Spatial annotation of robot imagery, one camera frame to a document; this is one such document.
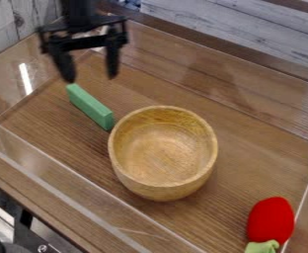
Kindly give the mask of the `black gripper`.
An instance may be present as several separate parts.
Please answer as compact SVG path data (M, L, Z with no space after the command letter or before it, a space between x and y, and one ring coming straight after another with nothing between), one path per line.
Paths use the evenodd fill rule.
M58 46L47 49L46 33L67 32L70 35L87 32L102 26L121 25L125 31L126 18L123 16L106 16L97 13L98 0L59 0L61 18L50 24L37 27L41 42L41 52L49 53L55 69L62 80L73 83L75 68L73 59ZM106 45L106 69L107 77L113 79L118 74L118 45L109 42Z

